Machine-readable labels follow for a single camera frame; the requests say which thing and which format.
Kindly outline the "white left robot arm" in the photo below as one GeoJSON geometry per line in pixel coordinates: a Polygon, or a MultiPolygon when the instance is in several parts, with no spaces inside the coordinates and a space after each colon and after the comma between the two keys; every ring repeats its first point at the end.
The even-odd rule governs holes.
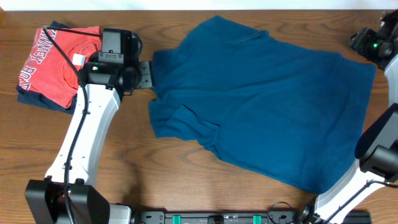
{"type": "Polygon", "coordinates": [[[149,61],[88,62],[67,134],[44,179],[30,180],[25,199],[36,223],[139,223],[128,205],[109,203],[97,190],[98,164],[109,125],[127,91],[151,88],[149,61]]]}

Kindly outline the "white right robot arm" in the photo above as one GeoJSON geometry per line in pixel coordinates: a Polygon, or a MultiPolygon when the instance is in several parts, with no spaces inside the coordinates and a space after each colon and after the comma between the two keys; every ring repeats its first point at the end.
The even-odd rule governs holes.
{"type": "Polygon", "coordinates": [[[378,31],[365,27],[353,35],[350,47],[383,70],[389,107],[360,137],[353,165],[294,223],[371,224],[370,213],[353,209],[382,187],[397,188],[397,11],[381,17],[378,31]]]}

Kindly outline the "teal blue t-shirt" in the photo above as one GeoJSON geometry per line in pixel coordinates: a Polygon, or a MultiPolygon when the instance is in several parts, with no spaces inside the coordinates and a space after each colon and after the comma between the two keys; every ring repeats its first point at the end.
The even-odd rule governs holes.
{"type": "Polygon", "coordinates": [[[152,64],[158,138],[196,140],[224,162],[314,194],[353,163],[376,74],[219,16],[152,64]]]}

